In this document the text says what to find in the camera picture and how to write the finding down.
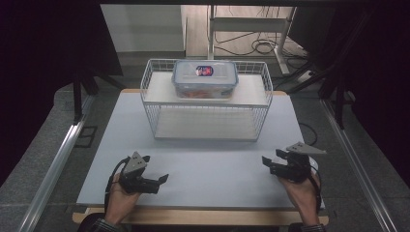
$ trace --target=purple label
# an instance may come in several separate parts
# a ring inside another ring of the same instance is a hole
[[[214,73],[214,69],[211,66],[198,66],[195,72],[199,76],[211,76]]]

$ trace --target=white wire basket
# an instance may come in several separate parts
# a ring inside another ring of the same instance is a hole
[[[172,59],[148,61],[141,98],[156,139],[257,141],[272,102],[273,87],[264,62],[235,61],[239,83],[228,100],[178,98]]]

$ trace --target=hand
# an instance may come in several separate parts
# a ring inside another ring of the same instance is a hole
[[[115,174],[109,194],[108,207],[105,220],[112,224],[120,224],[121,221],[132,211],[141,193],[127,193],[118,183],[120,174]]]
[[[312,173],[313,180],[320,187],[319,178]],[[320,224],[316,212],[316,192],[309,179],[301,183],[292,183],[286,179],[278,178],[284,185],[289,199],[298,209],[304,225]]]

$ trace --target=clear plastic lid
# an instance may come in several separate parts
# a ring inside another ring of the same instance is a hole
[[[235,63],[215,60],[179,60],[172,81],[175,85],[236,86],[238,75]]]

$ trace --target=plastic food container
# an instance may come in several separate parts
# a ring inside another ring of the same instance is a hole
[[[238,74],[230,61],[179,60],[172,82],[179,98],[229,99],[238,84]]]

